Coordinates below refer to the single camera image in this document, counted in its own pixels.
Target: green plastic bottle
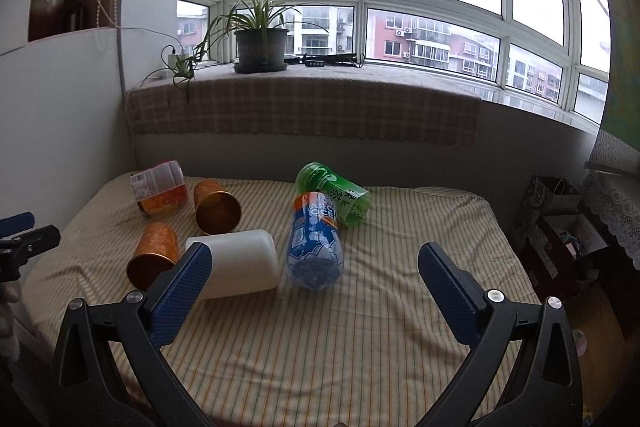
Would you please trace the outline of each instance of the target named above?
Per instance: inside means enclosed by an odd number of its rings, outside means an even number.
[[[320,163],[305,165],[296,177],[299,194],[317,190],[334,200],[338,219],[348,227],[357,225],[364,219],[371,206],[368,190],[358,187]]]

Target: blue plastic bottle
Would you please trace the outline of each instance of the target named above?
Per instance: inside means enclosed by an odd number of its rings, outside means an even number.
[[[338,280],[343,265],[334,202],[322,192],[300,194],[294,202],[289,278],[318,291]]]

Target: copper cup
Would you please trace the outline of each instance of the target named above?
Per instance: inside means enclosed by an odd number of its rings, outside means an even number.
[[[209,235],[229,233],[240,222],[240,203],[225,187],[213,180],[203,180],[193,189],[196,223]]]
[[[164,223],[150,223],[127,264],[127,277],[133,286],[146,291],[156,277],[175,266],[178,257],[174,229]]]

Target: gray plant pot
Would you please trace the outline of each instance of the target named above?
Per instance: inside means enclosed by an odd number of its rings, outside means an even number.
[[[289,30],[284,28],[267,29],[266,48],[262,42],[261,30],[240,30],[236,32],[238,44],[238,62],[236,73],[266,73],[284,71],[284,49]]]

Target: white cylinder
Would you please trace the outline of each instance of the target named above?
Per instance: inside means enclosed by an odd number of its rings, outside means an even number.
[[[196,242],[209,247],[212,260],[198,301],[270,290],[280,281],[276,247],[266,230],[190,237],[186,248]]]

